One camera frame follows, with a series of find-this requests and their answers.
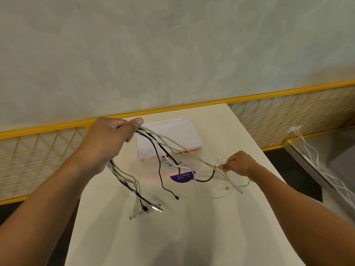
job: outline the table top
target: table top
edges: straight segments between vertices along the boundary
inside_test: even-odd
[[[142,117],[146,123],[191,118],[203,142],[205,161],[218,164],[243,150],[281,178],[226,104]],[[105,169],[82,193],[66,266],[304,265],[255,183],[242,188],[243,194],[234,190],[226,198],[212,199],[199,194],[193,181],[164,178],[165,187],[180,197],[176,200],[159,180],[141,176],[135,137],[114,160],[136,176],[142,196],[161,203],[163,212],[151,210],[129,220],[135,197]],[[237,185],[247,183],[245,177],[229,176]]]

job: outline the forearm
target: forearm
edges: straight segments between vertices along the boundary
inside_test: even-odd
[[[355,265],[355,229],[350,224],[263,166],[253,168],[251,177],[305,264]]]
[[[0,265],[46,265],[90,180],[69,158],[0,227]]]

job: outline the gray wall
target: gray wall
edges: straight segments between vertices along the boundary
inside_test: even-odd
[[[0,130],[355,79],[354,7],[0,0]]]

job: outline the person's left arm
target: person's left arm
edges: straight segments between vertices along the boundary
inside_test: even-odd
[[[0,265],[46,265],[87,183],[142,123],[97,119],[78,149],[0,227]]]

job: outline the purple sticker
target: purple sticker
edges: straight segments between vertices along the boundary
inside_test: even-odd
[[[170,178],[178,183],[186,183],[186,182],[189,182],[191,179],[193,179],[193,173],[188,172],[188,173],[182,173],[180,175],[177,174],[177,175],[171,176]]]

